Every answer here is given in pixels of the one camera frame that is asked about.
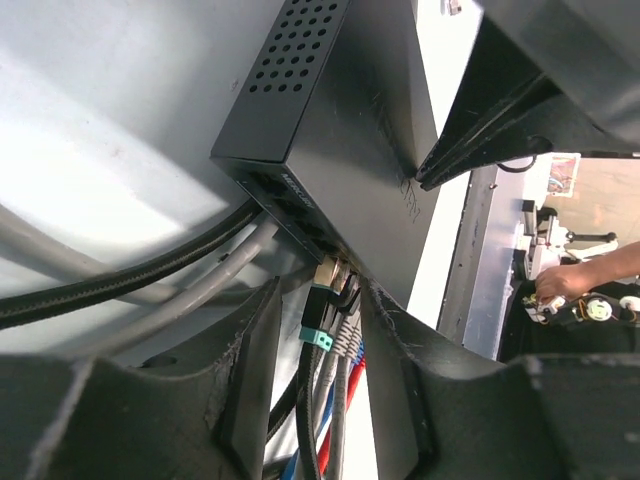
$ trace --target black network switch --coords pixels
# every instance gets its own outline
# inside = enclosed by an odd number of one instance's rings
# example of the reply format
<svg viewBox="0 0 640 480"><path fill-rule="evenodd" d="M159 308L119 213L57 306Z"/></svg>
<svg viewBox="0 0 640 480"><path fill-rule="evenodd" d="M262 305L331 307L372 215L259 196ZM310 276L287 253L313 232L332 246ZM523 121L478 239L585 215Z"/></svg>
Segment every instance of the black network switch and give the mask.
<svg viewBox="0 0 640 480"><path fill-rule="evenodd" d="M212 158L317 259L406 306L437 199L413 177L436 140L411 1L287 0Z"/></svg>

